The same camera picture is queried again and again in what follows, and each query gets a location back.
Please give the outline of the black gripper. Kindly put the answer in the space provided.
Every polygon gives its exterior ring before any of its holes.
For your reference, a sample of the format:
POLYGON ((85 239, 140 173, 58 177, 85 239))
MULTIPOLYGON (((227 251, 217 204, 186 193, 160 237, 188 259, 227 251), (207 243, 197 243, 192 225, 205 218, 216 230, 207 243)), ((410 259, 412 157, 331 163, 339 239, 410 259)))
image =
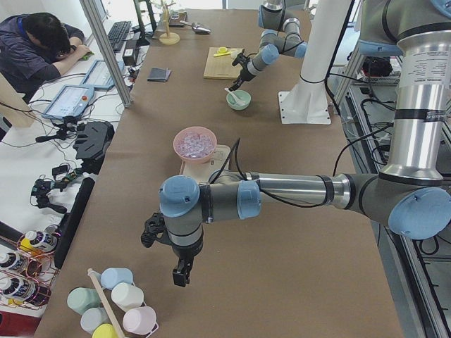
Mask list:
POLYGON ((203 247, 203 228, 201 225, 187 236, 174 235, 166 227, 162 213, 153 213, 145 221, 141 234, 141 243, 149 248, 154 242, 169 245, 178 257, 178 264, 173 269, 173 283, 176 286, 187 286, 190 283, 190 272, 194 257, 203 247))
POLYGON ((229 90, 232 92, 239 89, 243 82, 249 82, 255 77, 255 75, 248 70, 248 65, 252 65, 252 60, 249 56, 245 56, 243 51, 238 53, 232 62, 232 66, 237 65, 240 65, 242 69, 237 79, 233 82, 233 85, 229 87, 229 90))

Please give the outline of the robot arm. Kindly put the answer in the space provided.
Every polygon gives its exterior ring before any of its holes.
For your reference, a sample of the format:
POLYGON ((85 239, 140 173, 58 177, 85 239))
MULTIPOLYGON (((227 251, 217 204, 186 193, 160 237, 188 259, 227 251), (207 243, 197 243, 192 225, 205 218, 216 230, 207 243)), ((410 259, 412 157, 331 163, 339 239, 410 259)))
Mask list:
POLYGON ((265 1, 260 5, 258 24, 264 31, 261 33, 257 54, 246 56, 240 52, 232 62, 233 66, 242 67, 238 78, 229 88, 232 92, 244 82, 255 78, 280 55, 304 58, 307 52, 307 43, 300 34, 301 22, 286 9, 284 1, 265 1))
MULTIPOLYGON (((308 39, 288 12, 290 1, 265 1, 258 11, 264 29, 255 57, 240 54, 233 88, 252 80, 281 55, 303 58, 299 82, 279 105, 290 121, 317 123, 323 83, 343 36, 351 1, 320 1, 308 39)), ((220 168, 206 182, 176 175, 159 189, 159 211, 144 224, 142 244, 168 245, 178 257, 173 281, 190 281, 203 247, 203 226, 246 219, 261 212, 262 199, 300 208, 332 205, 365 215, 394 233, 428 239, 450 221, 450 195, 436 161, 450 89, 450 2, 365 1, 358 50, 365 56, 401 56, 387 164, 376 174, 331 176, 246 173, 220 168)))

